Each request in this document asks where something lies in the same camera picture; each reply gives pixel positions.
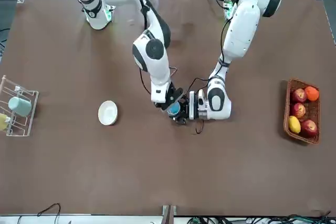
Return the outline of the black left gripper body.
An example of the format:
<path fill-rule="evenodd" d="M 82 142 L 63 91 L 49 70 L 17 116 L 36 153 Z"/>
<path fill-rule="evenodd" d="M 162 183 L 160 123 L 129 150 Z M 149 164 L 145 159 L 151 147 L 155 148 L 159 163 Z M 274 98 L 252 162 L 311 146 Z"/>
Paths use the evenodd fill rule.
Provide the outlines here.
<path fill-rule="evenodd" d="M 180 116 L 187 116 L 189 119 L 189 103 L 179 103 L 180 105 Z"/>

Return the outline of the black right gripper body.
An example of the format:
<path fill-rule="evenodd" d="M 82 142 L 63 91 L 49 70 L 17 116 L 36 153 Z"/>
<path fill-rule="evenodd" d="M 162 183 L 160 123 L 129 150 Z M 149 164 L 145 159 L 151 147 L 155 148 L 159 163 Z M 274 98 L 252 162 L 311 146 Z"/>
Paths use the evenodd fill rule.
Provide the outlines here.
<path fill-rule="evenodd" d="M 157 103 L 156 107 L 160 108 L 162 111 L 166 111 L 169 107 L 171 107 L 175 102 L 177 102 L 183 95 L 182 88 L 176 88 L 173 82 L 170 83 L 167 93 L 165 95 L 164 103 Z"/>

